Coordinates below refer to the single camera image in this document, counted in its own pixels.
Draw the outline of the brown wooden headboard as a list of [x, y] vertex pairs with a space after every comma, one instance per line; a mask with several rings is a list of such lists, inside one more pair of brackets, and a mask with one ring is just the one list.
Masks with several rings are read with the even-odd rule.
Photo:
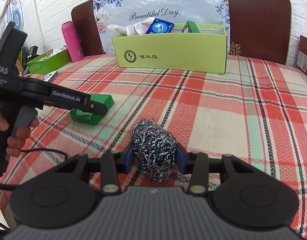
[[[284, 64], [291, 33], [290, 0], [228, 0], [227, 56], [241, 55]], [[72, 9], [86, 56], [105, 53], [93, 14], [93, 0]]]

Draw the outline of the small green open box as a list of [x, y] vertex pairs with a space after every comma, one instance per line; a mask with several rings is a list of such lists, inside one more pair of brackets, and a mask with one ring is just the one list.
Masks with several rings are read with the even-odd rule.
[[49, 50], [29, 61], [27, 67], [30, 74], [45, 75], [58, 70], [70, 62], [71, 58], [67, 49], [63, 49], [56, 54], [53, 54], [53, 50]]

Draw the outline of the pink thermos bottle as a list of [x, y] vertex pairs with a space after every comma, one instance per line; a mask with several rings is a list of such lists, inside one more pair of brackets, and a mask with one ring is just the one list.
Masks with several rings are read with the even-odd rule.
[[83, 54], [74, 23], [72, 21], [63, 23], [61, 26], [61, 31], [72, 62], [78, 62], [84, 59], [85, 56]]

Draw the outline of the brown cardboard box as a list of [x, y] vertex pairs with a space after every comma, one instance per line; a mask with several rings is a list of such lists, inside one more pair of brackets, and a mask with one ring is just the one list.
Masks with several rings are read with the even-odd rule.
[[307, 38], [300, 36], [296, 66], [307, 76]]

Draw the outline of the white glove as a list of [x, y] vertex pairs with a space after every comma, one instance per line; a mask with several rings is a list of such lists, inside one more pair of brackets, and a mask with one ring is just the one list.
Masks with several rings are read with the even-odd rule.
[[150, 17], [141, 22], [127, 25], [126, 27], [110, 24], [108, 25], [108, 30], [125, 36], [144, 35], [149, 29], [149, 26], [153, 23], [154, 19], [154, 17]]

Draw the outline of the steel wool scrubber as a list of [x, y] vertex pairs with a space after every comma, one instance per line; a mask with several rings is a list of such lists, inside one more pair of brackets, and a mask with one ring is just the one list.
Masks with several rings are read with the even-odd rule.
[[176, 139], [153, 120], [141, 119], [131, 140], [139, 170], [155, 183], [170, 177], [175, 167]]

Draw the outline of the dark blue box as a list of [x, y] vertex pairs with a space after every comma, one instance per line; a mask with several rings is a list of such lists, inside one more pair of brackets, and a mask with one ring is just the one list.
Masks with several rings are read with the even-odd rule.
[[171, 33], [173, 28], [173, 23], [155, 18], [152, 24], [149, 26], [148, 30], [146, 31], [146, 34]]

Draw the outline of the light green cardboard box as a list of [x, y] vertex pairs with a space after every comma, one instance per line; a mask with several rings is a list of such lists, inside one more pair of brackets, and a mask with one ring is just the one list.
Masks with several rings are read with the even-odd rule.
[[224, 74], [226, 27], [200, 23], [199, 33], [183, 33], [183, 27], [177, 23], [172, 33], [113, 37], [119, 66]]

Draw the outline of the dark green box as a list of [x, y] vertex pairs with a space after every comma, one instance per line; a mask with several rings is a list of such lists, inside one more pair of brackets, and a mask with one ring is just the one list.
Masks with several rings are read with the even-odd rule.
[[90, 94], [90, 96], [88, 111], [72, 109], [70, 116], [73, 121], [96, 126], [114, 105], [114, 101], [110, 94]]

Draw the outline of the white round charger device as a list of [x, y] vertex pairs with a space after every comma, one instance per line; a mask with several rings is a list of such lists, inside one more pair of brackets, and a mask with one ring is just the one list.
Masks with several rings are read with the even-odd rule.
[[54, 80], [54, 78], [58, 75], [58, 71], [55, 70], [55, 71], [52, 71], [48, 74], [46, 74], [43, 78], [42, 78], [42, 81], [45, 81], [45, 82], [52, 82]]

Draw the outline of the green colourful small box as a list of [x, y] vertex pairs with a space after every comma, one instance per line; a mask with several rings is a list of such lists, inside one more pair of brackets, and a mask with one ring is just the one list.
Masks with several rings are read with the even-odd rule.
[[182, 33], [200, 33], [200, 29], [195, 22], [187, 21], [182, 29]]

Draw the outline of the plaid bed sheet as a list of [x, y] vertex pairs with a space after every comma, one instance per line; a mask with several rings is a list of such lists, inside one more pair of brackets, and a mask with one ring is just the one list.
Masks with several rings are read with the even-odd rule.
[[300, 70], [238, 56], [227, 59], [223, 75], [121, 68], [101, 55], [62, 67], [54, 82], [111, 94], [115, 104], [97, 126], [48, 107], [27, 148], [100, 156], [122, 149], [140, 119], [153, 119], [188, 150], [234, 154], [292, 187], [300, 202], [292, 225], [307, 237], [307, 78]]

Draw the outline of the floral plastic pillow bag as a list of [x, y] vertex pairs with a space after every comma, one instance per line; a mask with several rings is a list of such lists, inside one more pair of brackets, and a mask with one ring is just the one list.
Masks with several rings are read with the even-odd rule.
[[98, 34], [107, 54], [113, 54], [109, 25], [132, 25], [154, 17], [174, 24], [192, 21], [197, 24], [222, 24], [230, 32], [228, 0], [93, 0], [93, 14]]

